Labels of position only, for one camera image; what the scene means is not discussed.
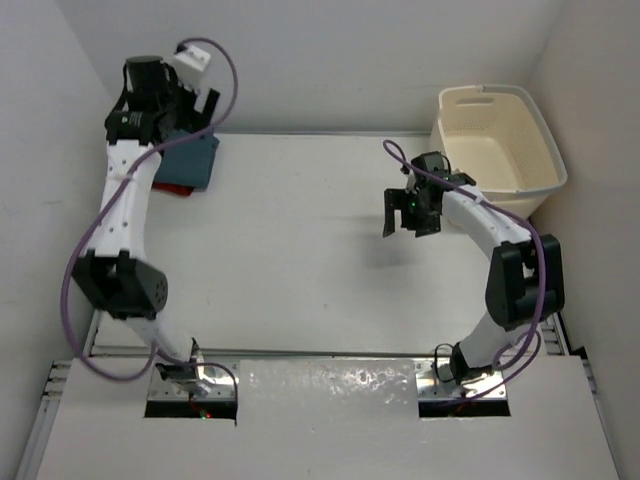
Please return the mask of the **blue t shirt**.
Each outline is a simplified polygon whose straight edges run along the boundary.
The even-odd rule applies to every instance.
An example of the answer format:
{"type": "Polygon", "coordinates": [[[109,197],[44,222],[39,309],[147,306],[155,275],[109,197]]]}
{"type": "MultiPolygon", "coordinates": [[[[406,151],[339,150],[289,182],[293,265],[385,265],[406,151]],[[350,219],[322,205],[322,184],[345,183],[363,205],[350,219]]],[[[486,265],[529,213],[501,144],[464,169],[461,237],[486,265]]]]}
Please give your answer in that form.
{"type": "Polygon", "coordinates": [[[153,183],[189,186],[194,191],[206,190],[212,177],[218,146],[218,138],[207,134],[167,149],[153,183]]]}

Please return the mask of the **red t shirt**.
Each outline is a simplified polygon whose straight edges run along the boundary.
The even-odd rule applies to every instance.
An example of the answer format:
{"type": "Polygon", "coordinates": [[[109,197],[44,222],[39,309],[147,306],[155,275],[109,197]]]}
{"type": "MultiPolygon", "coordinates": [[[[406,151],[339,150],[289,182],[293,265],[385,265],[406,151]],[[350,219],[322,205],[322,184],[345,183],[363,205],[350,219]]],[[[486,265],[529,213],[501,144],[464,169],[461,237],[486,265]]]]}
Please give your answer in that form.
{"type": "Polygon", "coordinates": [[[178,197],[189,197],[194,192],[193,187],[160,182],[154,182],[152,189],[178,197]]]}

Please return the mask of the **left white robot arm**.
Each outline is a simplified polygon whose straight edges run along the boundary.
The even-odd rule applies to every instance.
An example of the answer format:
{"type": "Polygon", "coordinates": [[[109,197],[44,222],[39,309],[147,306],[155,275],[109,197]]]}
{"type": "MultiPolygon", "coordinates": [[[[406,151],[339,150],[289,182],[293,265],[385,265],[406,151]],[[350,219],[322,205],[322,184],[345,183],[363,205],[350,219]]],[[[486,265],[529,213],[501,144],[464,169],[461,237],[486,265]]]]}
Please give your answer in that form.
{"type": "Polygon", "coordinates": [[[165,142],[177,132],[201,139],[209,131],[218,93],[207,91],[202,110],[195,104],[210,60],[208,53],[189,47],[168,60],[137,56],[125,61],[121,96],[104,122],[107,174],[101,211],[71,270],[96,310],[175,361],[175,376],[186,378],[194,374],[186,365],[194,358],[194,341],[161,315],[169,283],[147,261],[144,234],[165,142]]]}

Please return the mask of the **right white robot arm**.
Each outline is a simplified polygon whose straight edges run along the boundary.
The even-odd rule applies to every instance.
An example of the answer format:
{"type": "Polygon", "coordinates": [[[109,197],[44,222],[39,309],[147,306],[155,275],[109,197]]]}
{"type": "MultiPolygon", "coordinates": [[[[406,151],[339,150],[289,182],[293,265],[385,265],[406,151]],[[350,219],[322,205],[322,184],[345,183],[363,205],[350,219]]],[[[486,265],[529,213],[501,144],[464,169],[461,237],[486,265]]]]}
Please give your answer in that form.
{"type": "Polygon", "coordinates": [[[559,241],[491,203],[475,180],[452,170],[440,152],[408,160],[395,143],[383,145],[406,177],[404,187],[384,193],[384,236],[397,228],[417,237],[433,235],[447,219],[461,227],[489,261],[486,312],[473,331],[452,347],[450,381],[460,385],[506,369],[502,355],[519,346],[515,356],[521,358],[539,322],[564,307],[559,241]]]}

